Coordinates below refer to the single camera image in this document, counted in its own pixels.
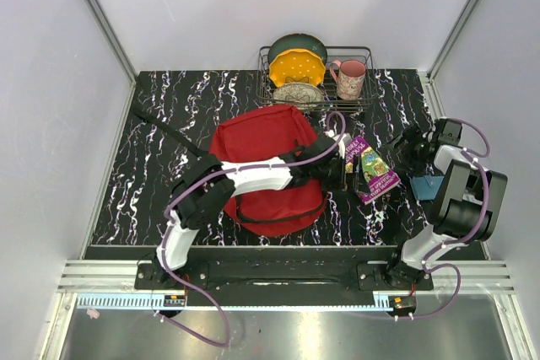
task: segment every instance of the book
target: book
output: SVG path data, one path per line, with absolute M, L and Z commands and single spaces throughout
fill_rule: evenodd
M 370 188 L 370 193 L 358 193 L 364 204 L 369 204 L 401 183 L 397 173 L 388 167 L 362 137 L 356 137 L 345 149 L 345 169 L 348 173 L 353 172 L 355 155 L 360 155 L 362 172 Z

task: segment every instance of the red backpack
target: red backpack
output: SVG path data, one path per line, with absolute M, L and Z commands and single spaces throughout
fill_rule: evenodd
M 219 160 L 246 163 L 308 146 L 317 135 L 292 105 L 272 105 L 237 116 L 218 126 L 210 153 Z M 318 180 L 288 190 L 254 191 L 233 197 L 225 212 L 255 234 L 279 236 L 312 225 L 324 211 L 326 195 Z

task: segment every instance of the table surface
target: table surface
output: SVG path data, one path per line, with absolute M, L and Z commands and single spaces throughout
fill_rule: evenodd
M 405 126 L 428 128 L 431 120 L 415 70 L 375 71 L 381 97 L 362 113 L 347 115 L 347 130 L 380 147 Z M 221 122 L 253 110 L 256 71 L 144 72 L 134 99 L 202 148 L 208 149 Z M 321 130 L 326 113 L 307 116 Z M 176 180 L 194 158 L 155 126 L 129 115 L 98 222 L 95 246 L 156 246 L 165 231 L 163 211 Z M 427 223 L 407 180 L 364 205 L 349 194 L 331 194 L 326 211 L 303 231 L 281 237 L 257 236 L 226 214 L 201 229 L 197 245 L 385 245 L 400 244 Z

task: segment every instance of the ruler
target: ruler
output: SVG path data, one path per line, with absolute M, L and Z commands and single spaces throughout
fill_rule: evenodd
M 260 312 L 388 312 L 388 296 L 373 293 L 372 305 L 263 305 L 223 306 L 224 311 Z M 163 293 L 80 293 L 77 296 L 79 309 L 141 309 L 153 311 L 216 311 L 214 306 L 189 306 L 182 295 Z

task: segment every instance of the white wall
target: white wall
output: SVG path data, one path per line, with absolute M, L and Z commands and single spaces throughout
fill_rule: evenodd
M 0 358 L 30 359 L 129 83 L 84 0 L 0 0 Z
M 540 0 L 482 0 L 435 80 L 446 114 L 485 130 L 493 147 L 489 166 L 509 177 L 489 245 L 510 267 L 537 350 L 539 21 Z M 466 142 L 481 144 L 471 138 Z
M 380 67 L 428 69 L 466 0 L 100 0 L 138 70 L 255 68 L 281 35 L 371 47 Z

